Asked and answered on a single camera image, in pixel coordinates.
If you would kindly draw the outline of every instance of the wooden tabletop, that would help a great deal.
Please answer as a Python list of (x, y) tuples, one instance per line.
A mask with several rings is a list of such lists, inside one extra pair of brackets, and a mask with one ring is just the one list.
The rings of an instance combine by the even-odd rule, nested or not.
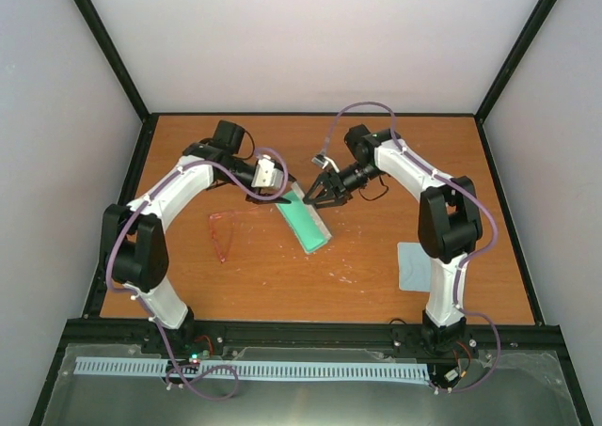
[[(278, 150), (291, 173), (308, 189), (319, 168), (310, 162), (323, 144), (332, 117), (161, 116), (138, 188), (141, 195), (161, 179), (191, 143), (210, 137), (220, 119), (247, 128), (258, 146)], [(387, 128), (383, 117), (342, 118), (328, 155), (339, 166), (353, 160), (343, 143), (351, 126)], [(496, 218), (496, 247), (467, 271), (465, 307), (496, 323), (531, 324), (533, 319), (499, 202), (472, 118), (398, 118), (398, 132), (420, 156), (454, 176), (469, 176), (477, 196)], [(250, 152), (245, 142), (241, 153)], [(368, 202), (359, 196), (342, 207), (320, 210), (333, 238), (307, 256), (274, 205), (254, 206), (233, 186), (203, 192), (176, 217), (166, 233), (168, 276), (197, 319), (382, 323), (393, 317), (419, 323), (428, 294), (399, 289), (397, 243), (418, 240), (418, 203), (386, 178), (389, 192)], [(382, 189), (373, 181), (366, 195)], [(230, 252), (217, 257), (217, 241)], [(491, 228), (484, 216), (485, 245)], [(102, 316), (143, 317), (123, 294), (106, 295)]]

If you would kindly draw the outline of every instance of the white enclosure wall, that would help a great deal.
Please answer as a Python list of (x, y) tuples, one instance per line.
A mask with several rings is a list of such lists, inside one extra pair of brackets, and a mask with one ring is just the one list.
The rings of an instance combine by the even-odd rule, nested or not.
[(0, 422), (81, 315), (139, 121), (72, 0), (0, 0)]
[(559, 0), (485, 123), (546, 320), (602, 424), (602, 3)]
[(147, 107), (474, 113), (537, 0), (92, 0)]

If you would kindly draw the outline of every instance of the blue paper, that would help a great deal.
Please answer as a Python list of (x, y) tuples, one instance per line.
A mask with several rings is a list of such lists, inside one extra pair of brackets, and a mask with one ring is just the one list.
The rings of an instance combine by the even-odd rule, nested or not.
[(431, 259), (420, 243), (397, 243), (399, 289), (405, 292), (431, 290)]

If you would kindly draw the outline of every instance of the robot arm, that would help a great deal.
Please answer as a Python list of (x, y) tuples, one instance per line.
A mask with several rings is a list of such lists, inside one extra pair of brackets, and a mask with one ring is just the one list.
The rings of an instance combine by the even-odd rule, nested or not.
[[(134, 292), (134, 299), (140, 297), (151, 317), (156, 317), (166, 328), (180, 329), (184, 322), (194, 320), (194, 314), (175, 293), (167, 277), (165, 232), (198, 193), (233, 182), (214, 166), (226, 168), (238, 183), (257, 195), (263, 188), (278, 189), (285, 182), (282, 167), (267, 156), (262, 156), (255, 165), (235, 156), (245, 132), (234, 123), (220, 121), (212, 138), (189, 146), (175, 167), (147, 193), (126, 206), (111, 205), (104, 212), (101, 268)], [(259, 200), (247, 195), (246, 199), (289, 202), (274, 196)], [(119, 243), (119, 235), (133, 215), (135, 221), (127, 230), (130, 237), (126, 235)], [(111, 262), (109, 256), (116, 246), (119, 248)]]
[[(371, 133), (364, 125), (358, 125), (345, 135), (345, 144), (356, 161), (338, 171), (330, 167), (323, 172), (308, 190), (304, 201), (316, 208), (343, 205), (352, 198), (352, 192), (367, 182), (388, 174), (398, 181), (420, 204), (419, 241), (431, 258), (431, 294), (423, 315), (423, 322), (434, 334), (434, 341), (445, 340), (463, 327), (462, 306), (464, 277), (463, 268), (457, 284), (457, 304), (454, 303), (454, 281), (460, 261), (475, 249), (483, 234), (481, 217), (472, 202), (433, 177), (438, 172), (408, 148), (401, 152), (391, 139), (389, 130)], [(314, 161), (322, 164), (322, 155)], [(416, 160), (431, 168), (431, 174), (417, 166)], [(467, 177), (452, 179), (474, 195), (474, 185)]]

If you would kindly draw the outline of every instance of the purple cable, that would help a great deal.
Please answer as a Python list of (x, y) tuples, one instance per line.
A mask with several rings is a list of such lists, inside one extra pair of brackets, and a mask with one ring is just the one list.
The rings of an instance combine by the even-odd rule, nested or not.
[[(188, 387), (188, 389), (190, 391), (192, 391), (195, 395), (199, 396), (203, 400), (225, 401), (236, 394), (236, 392), (238, 391), (238, 385), (239, 385), (240, 381), (238, 378), (238, 372), (236, 372), (236, 369), (234, 367), (232, 367), (231, 365), (217, 365), (215, 367), (209, 368), (208, 370), (202, 372), (201, 374), (196, 376), (192, 381), (188, 381), (188, 379), (186, 379), (186, 377), (182, 373), (182, 368), (186, 368), (186, 367), (188, 367), (188, 365), (184, 365), (183, 367), (180, 367), (180, 365), (178, 365), (178, 362), (176, 361), (176, 357), (173, 354), (173, 350), (171, 349), (171, 346), (169, 345), (169, 340), (167, 339), (166, 330), (158, 322), (156, 322), (156, 324), (157, 324), (157, 328), (159, 329), (159, 334), (161, 334), (161, 338), (163, 339), (163, 343), (166, 346), (167, 354), (169, 355), (169, 360), (171, 360), (171, 365), (173, 365), (173, 370), (171, 370), (167, 375), (170, 375), (173, 371), (177, 372), (178, 375), (180, 376), (180, 379), (182, 379), (183, 384), (186, 387)], [(205, 377), (207, 374), (210, 374), (219, 369), (228, 370), (229, 372), (232, 373), (232, 376), (234, 376), (234, 388), (232, 389), (232, 391), (230, 393), (228, 393), (227, 395), (224, 395), (224, 396), (214, 397), (214, 396), (205, 395), (204, 393), (201, 393), (200, 391), (198, 391), (196, 388), (193, 387), (193, 385), (192, 385), (193, 383), (195, 383), (196, 381), (199, 381), (200, 379)]]
[(395, 126), (395, 113), (393, 113), (393, 110), (391, 108), (389, 108), (388, 106), (386, 106), (384, 103), (380, 103), (380, 102), (351, 103), (350, 105), (342, 108), (341, 111), (339, 111), (339, 113), (332, 120), (332, 123), (330, 124), (330, 128), (328, 129), (328, 132), (326, 133), (324, 145), (322, 146), (322, 150), (320, 151), (320, 153), (322, 155), (326, 155), (326, 151), (328, 150), (328, 146), (330, 145), (330, 138), (332, 137), (332, 133), (334, 132), (335, 127), (337, 126), (337, 122), (339, 122), (339, 119), (341, 118), (341, 116), (343, 114), (345, 114), (347, 111), (349, 111), (350, 109), (356, 108), (358, 106), (378, 106), (383, 109), (386, 109), (388, 111), (388, 113), (391, 114), (391, 127)]
[[(191, 363), (188, 365), (182, 365), (180, 366), (180, 370), (184, 370), (186, 368), (198, 368), (199, 363)], [(201, 374), (197, 374), (194, 379), (191, 379), (189, 382), (190, 384), (194, 384), (196, 381), (201, 380), (203, 377), (205, 377), (207, 374), (211, 374), (212, 372), (215, 372), (217, 370), (226, 370), (232, 373), (232, 375), (236, 375), (238, 376), (238, 373), (234, 370), (234, 367), (232, 367), (232, 365), (215, 365), (214, 367), (210, 367), (208, 370), (205, 370), (204, 372), (202, 372)], [(169, 370), (166, 374), (166, 381), (169, 383), (169, 378), (171, 377), (171, 375), (176, 372), (175, 368), (172, 368), (171, 370)], [(240, 379), (235, 377), (235, 381), (236, 384), (239, 384)]]
[(121, 247), (121, 243), (125, 240), (125, 235), (127, 235), (128, 231), (132, 228), (132, 224), (136, 220), (136, 218), (142, 213), (149, 202), (142, 202), (140, 206), (132, 213), (130, 218), (126, 221), (123, 229), (119, 232), (117, 236), (117, 240), (115, 241), (115, 245), (111, 249), (111, 253), (109, 254), (109, 260), (106, 262), (106, 272), (104, 274), (104, 281), (106, 282), (106, 288), (111, 292), (128, 292), (127, 288), (117, 288), (113, 285), (112, 276), (113, 276), (113, 266), (115, 265), (115, 258), (117, 257), (117, 253), (119, 252), (119, 248)]
[[(271, 153), (274, 157), (276, 157), (278, 162), (282, 165), (282, 172), (284, 174), (284, 177), (283, 177), (284, 182), (282, 183), (282, 186), (280, 186), (280, 188), (272, 195), (262, 196), (262, 195), (256, 194), (256, 193), (252, 192), (251, 190), (249, 190), (248, 188), (246, 188), (246, 186), (244, 186), (241, 182), (239, 182), (238, 179), (236, 179), (236, 177), (234, 177), (224, 166), (220, 165), (219, 163), (215, 163), (213, 161), (207, 161), (207, 160), (199, 160), (199, 161), (194, 161), (192, 163), (188, 163), (187, 165), (182, 166), (182, 171), (180, 171), (178, 169), (174, 170), (167, 177), (165, 177), (165, 179), (163, 181), (161, 181), (159, 183), (159, 185), (157, 185), (157, 187), (152, 190), (152, 192), (149, 193), (150, 201), (153, 201), (159, 195), (159, 193), (161, 193), (161, 191), (163, 191), (175, 178), (177, 178), (178, 176), (183, 174), (186, 170), (188, 170), (192, 167), (205, 166), (205, 165), (212, 166), (218, 170), (221, 170), (226, 176), (228, 176), (232, 180), (232, 182), (234, 184), (236, 184), (239, 188), (241, 188), (245, 193), (247, 193), (251, 197), (257, 198), (259, 200), (274, 200), (275, 198), (280, 197), (282, 194), (284, 194), (284, 191), (286, 190), (286, 182), (289, 179), (289, 169), (286, 166), (286, 162), (284, 161), (282, 156), (277, 151), (267, 148), (267, 147), (257, 148), (257, 149), (255, 149), (254, 153), (255, 153), (256, 157), (259, 157), (259, 156), (263, 155), (264, 153)], [(106, 288), (109, 289), (111, 292), (129, 292), (129, 291), (134, 292), (134, 290), (130, 290), (127, 288), (116, 288), (113, 285), (113, 281), (112, 281), (113, 267), (115, 265), (115, 258), (117, 257), (119, 249), (121, 248), (121, 245), (123, 244), (123, 240), (125, 240), (125, 237), (126, 237), (128, 231), (134, 224), (137, 217), (142, 213), (142, 211), (147, 206), (149, 206), (149, 202), (146, 200), (144, 200), (140, 203), (138, 208), (132, 213), (130, 218), (124, 224), (123, 229), (119, 233), (117, 240), (115, 241), (115, 244), (113, 245), (113, 248), (111, 249), (109, 258), (106, 263), (106, 272), (105, 272), (105, 276), (104, 276), (104, 281), (106, 282)], [(140, 305), (142, 306), (142, 308), (144, 308), (145, 311), (147, 313), (149, 313), (150, 316), (152, 317), (153, 313), (151, 311), (149, 311), (149, 309), (146, 306), (146, 304), (144, 303), (144, 301), (142, 301), (140, 298), (138, 298), (138, 301), (140, 302)], [(232, 375), (234, 376), (234, 381), (235, 381), (234, 389), (228, 395), (225, 395), (221, 398), (215, 398), (212, 396), (205, 395), (205, 394), (201, 393), (200, 391), (196, 390), (194, 387), (192, 387), (192, 385), (191, 385), (192, 383), (188, 382), (188, 380), (183, 376), (182, 370), (180, 369), (180, 366), (178, 365), (178, 362), (175, 359), (175, 356), (173, 354), (173, 350), (171, 349), (171, 345), (169, 344), (169, 339), (167, 338), (165, 329), (163, 328), (163, 326), (160, 324), (160, 322), (158, 320), (155, 319), (154, 322), (157, 324), (157, 328), (159, 329), (159, 333), (161, 334), (163, 343), (166, 346), (167, 354), (169, 355), (169, 359), (171, 360), (171, 364), (172, 364), (174, 370), (180, 375), (183, 383), (193, 393), (195, 393), (200, 398), (202, 398), (204, 400), (208, 400), (208, 401), (223, 401), (223, 400), (226, 400), (226, 399), (234, 396), (234, 394), (238, 390), (238, 384), (239, 384), (238, 373), (236, 372), (235, 368), (233, 368), (232, 366), (228, 366), (228, 365), (220, 365), (218, 367), (214, 367), (213, 369), (209, 369), (208, 371), (205, 371), (204, 373), (195, 377), (195, 379), (193, 379), (193, 381), (192, 381), (192, 382), (196, 382), (196, 381), (202, 379), (208, 373), (210, 373), (218, 368), (225, 368), (232, 373)]]
[[(491, 326), (494, 336), (496, 337), (496, 348), (498, 350), (496, 359), (491, 366), (491, 370), (488, 371), (487, 374), (483, 378), (481, 378), (479, 381), (475, 382), (474, 384), (472, 384), (469, 387), (459, 388), (459, 389), (455, 390), (454, 393), (462, 393), (463, 391), (469, 391), (473, 388), (476, 388), (480, 384), (482, 384), (493, 373), (494, 369), (498, 365), (499, 355), (501, 354), (501, 342), (499, 340), (499, 333), (498, 333), (498, 329), (496, 328), (496, 325), (493, 323), (493, 321), (487, 315), (485, 315), (484, 313), (477, 312), (477, 311), (464, 310), (463, 308), (459, 307), (459, 305), (458, 305), (458, 287), (460, 285), (460, 278), (462, 277), (462, 271), (464, 270), (464, 267), (475, 257), (478, 257), (479, 255), (489, 251), (498, 241), (498, 235), (499, 235), (498, 226), (496, 225), (496, 221), (493, 218), (493, 215), (489, 212), (489, 210), (487, 210), (487, 208), (476, 197), (474, 197), (471, 193), (469, 193), (462, 186), (459, 186), (457, 183), (454, 183), (453, 181), (448, 180), (445, 177), (438, 175), (436, 172), (434, 173), (434, 168), (429, 167), (428, 165), (423, 163), (422, 160), (420, 158), (418, 158), (417, 155), (411, 149), (404, 149), (404, 147), (402, 146), (402, 144), (400, 144), (400, 142), (397, 139), (397, 136), (395, 134), (395, 125), (396, 125), (395, 113), (393, 112), (393, 110), (391, 108), (389, 108), (388, 106), (386, 106), (383, 103), (380, 103), (380, 102), (357, 102), (357, 103), (352, 103), (352, 104), (342, 108), (341, 111), (335, 116), (334, 120), (330, 124), (330, 128), (328, 129), (328, 132), (327, 132), (327, 135), (325, 138), (324, 146), (322, 147), (322, 151), (321, 151), (322, 155), (326, 155), (326, 150), (328, 149), (328, 145), (330, 144), (330, 137), (335, 129), (335, 126), (337, 125), (337, 122), (339, 121), (339, 118), (345, 112), (349, 111), (350, 109), (355, 108), (357, 106), (365, 106), (365, 105), (379, 106), (379, 107), (385, 109), (391, 116), (391, 124), (389, 127), (390, 133), (391, 133), (391, 139), (393, 140), (393, 142), (395, 143), (397, 148), (400, 150), (400, 152), (402, 154), (405, 154), (405, 156), (407, 156), (407, 158), (412, 163), (414, 163), (417, 167), (419, 167), (421, 170), (423, 170), (426, 174), (432, 175), (436, 180), (447, 184), (449, 187), (451, 187), (451, 189), (458, 191), (460, 194), (462, 194), (464, 197), (466, 197), (468, 200), (470, 200), (472, 203), (474, 203), (477, 206), (477, 208), (479, 208), (479, 210), (481, 210), (483, 212), (483, 214), (487, 217), (487, 219), (489, 220), (489, 223), (491, 224), (492, 235), (491, 235), (491, 240), (489, 241), (489, 243), (487, 243), (487, 245), (485, 247), (483, 247), (475, 252), (472, 252), (471, 254), (469, 254), (466, 257), (464, 257), (463, 259), (461, 259), (460, 262), (458, 263), (458, 269), (456, 270), (455, 277), (453, 279), (453, 303), (454, 303), (454, 306), (458, 309), (458, 311), (460, 311), (461, 313), (463, 313), (466, 316), (478, 316), (478, 317), (486, 320), (489, 323), (489, 325)], [(436, 388), (430, 381), (429, 381), (429, 385), (433, 388)]]
[[(180, 170), (174, 170), (173, 172), (171, 172), (167, 177), (165, 177), (165, 179), (163, 181), (161, 181), (161, 183), (159, 183), (159, 185), (154, 190), (152, 190), (152, 192), (149, 193), (149, 198), (150, 198), (150, 200), (154, 200), (154, 198), (157, 197), (159, 195), (159, 193), (161, 193), (161, 191), (163, 191), (166, 188), (166, 186), (168, 186), (175, 178), (180, 176), (186, 170), (188, 170), (192, 167), (196, 167), (196, 166), (212, 166), (218, 170), (221, 170), (226, 176), (228, 176), (232, 180), (232, 182), (234, 184), (236, 184), (239, 188), (241, 188), (245, 193), (249, 194), (251, 197), (257, 198), (259, 200), (274, 200), (275, 198), (282, 196), (282, 194), (284, 194), (284, 191), (286, 190), (286, 181), (289, 179), (289, 169), (286, 166), (286, 162), (284, 161), (282, 156), (274, 149), (270, 149), (267, 147), (260, 147), (258, 149), (255, 149), (255, 156), (261, 156), (263, 153), (271, 153), (273, 156), (275, 156), (276, 159), (278, 160), (278, 162), (282, 165), (282, 172), (284, 174), (284, 177), (283, 177), (284, 183), (282, 183), (282, 186), (280, 186), (280, 189), (278, 189), (272, 195), (262, 196), (262, 195), (256, 194), (256, 193), (252, 192), (251, 190), (249, 190), (242, 183), (240, 183), (238, 181), (238, 179), (236, 179), (236, 177), (234, 177), (230, 173), (229, 170), (227, 170), (225, 167), (223, 167), (219, 163), (215, 163), (213, 161), (207, 161), (207, 160), (199, 160), (199, 161), (193, 161), (192, 163), (188, 163), (187, 165), (182, 166), (182, 172), (180, 172)], [(137, 217), (140, 215), (140, 213), (142, 213), (142, 210), (144, 210), (147, 206), (149, 206), (149, 202), (147, 202), (146, 200), (143, 201), (142, 203), (140, 203), (140, 206), (132, 213), (130, 218), (127, 220), (127, 222), (123, 226), (123, 229), (121, 230), (121, 232), (119, 233), (119, 235), (117, 237), (117, 240), (115, 241), (115, 245), (113, 245), (113, 248), (111, 249), (111, 253), (109, 254), (109, 259), (106, 263), (106, 271), (104, 274), (104, 281), (106, 283), (106, 287), (111, 292), (127, 292), (127, 291), (129, 291), (126, 288), (116, 288), (113, 285), (113, 282), (112, 282), (113, 266), (115, 265), (115, 258), (117, 257), (119, 248), (121, 247), (123, 240), (125, 240), (125, 236), (127, 235), (128, 231), (130, 230), (132, 225), (134, 224)]]

